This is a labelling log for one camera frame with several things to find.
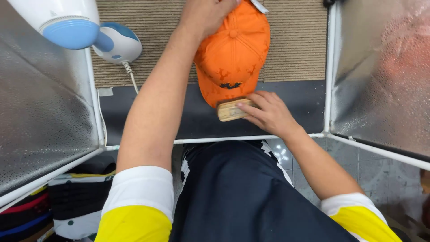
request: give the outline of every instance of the cap button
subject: cap button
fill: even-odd
[[[236,30],[230,30],[229,35],[231,38],[236,38],[237,37],[237,31]]]

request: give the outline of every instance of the orange baseball cap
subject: orange baseball cap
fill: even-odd
[[[194,57],[206,102],[216,108],[219,101],[253,93],[269,45],[266,16],[242,0],[218,31],[203,40]]]

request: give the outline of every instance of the tiled floor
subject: tiled floor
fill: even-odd
[[[314,138],[314,140],[357,180],[382,212],[396,217],[399,211],[404,211],[402,214],[420,220],[421,204],[427,196],[422,195],[419,168],[333,139]],[[267,143],[290,176],[294,187],[318,206],[320,200],[310,188],[297,161],[282,140],[267,140]],[[182,189],[181,153],[181,145],[173,148],[172,173],[176,198]]]

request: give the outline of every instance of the wooden brush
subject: wooden brush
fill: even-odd
[[[244,96],[233,98],[233,99],[227,99],[224,101],[219,101],[217,103],[217,114],[218,114],[219,120],[221,120],[221,122],[227,122],[230,120],[235,120],[235,119],[239,119],[239,118],[243,118],[243,117],[248,116],[247,113],[240,110],[236,106],[236,104],[239,102],[242,102],[244,104],[248,104],[248,105],[256,107],[258,109],[260,108],[253,101],[245,98]]]

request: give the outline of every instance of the stacked fabric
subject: stacked fabric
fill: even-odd
[[[42,242],[53,233],[47,186],[0,214],[0,242]]]
[[[75,168],[74,173],[62,174],[48,183],[57,235],[82,239],[97,233],[115,168],[115,163],[110,163],[100,174]]]

